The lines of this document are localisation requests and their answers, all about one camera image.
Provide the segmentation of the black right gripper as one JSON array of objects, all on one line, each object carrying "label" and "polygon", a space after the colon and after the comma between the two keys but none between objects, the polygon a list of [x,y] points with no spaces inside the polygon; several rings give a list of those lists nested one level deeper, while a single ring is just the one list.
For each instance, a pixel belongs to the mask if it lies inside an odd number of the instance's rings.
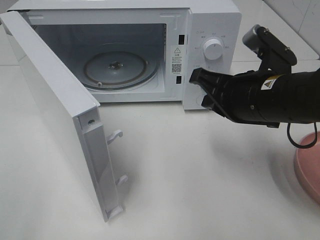
[{"label": "black right gripper", "polygon": [[236,75],[222,74],[196,68],[192,71],[189,83],[200,86],[206,93],[213,94],[216,103],[207,94],[201,106],[222,117],[228,114],[230,119],[238,123],[262,122],[256,101],[261,73],[247,71]]}]

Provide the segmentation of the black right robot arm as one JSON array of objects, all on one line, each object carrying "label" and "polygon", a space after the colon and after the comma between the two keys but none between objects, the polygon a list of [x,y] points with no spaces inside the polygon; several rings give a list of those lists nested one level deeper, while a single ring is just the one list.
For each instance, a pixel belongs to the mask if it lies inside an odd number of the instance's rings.
[{"label": "black right robot arm", "polygon": [[189,82],[206,93],[201,105],[234,123],[277,128],[320,120],[320,72],[247,71],[236,75],[194,69]]}]

